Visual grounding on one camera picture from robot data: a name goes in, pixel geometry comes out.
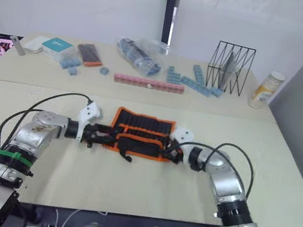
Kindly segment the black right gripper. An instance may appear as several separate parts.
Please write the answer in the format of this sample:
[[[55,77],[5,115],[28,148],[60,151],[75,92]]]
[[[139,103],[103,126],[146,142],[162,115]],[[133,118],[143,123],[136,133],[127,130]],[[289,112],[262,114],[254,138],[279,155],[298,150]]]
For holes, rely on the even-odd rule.
[[[183,160],[183,152],[182,149],[180,147],[176,147],[175,146],[178,145],[177,141],[174,140],[170,140],[170,139],[166,139],[166,138],[162,138],[161,140],[163,148],[166,148],[166,150],[163,150],[161,152],[161,156],[163,157],[163,159],[169,160],[174,164],[178,164]]]

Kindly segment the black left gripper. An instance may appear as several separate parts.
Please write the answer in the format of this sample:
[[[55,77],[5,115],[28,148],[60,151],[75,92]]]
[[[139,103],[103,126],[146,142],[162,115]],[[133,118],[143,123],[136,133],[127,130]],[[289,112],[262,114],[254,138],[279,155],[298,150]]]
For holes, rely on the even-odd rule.
[[[88,148],[92,148],[93,144],[113,146],[118,140],[111,137],[116,137],[119,133],[120,127],[109,127],[102,124],[87,124],[83,129],[80,142],[86,143]]]

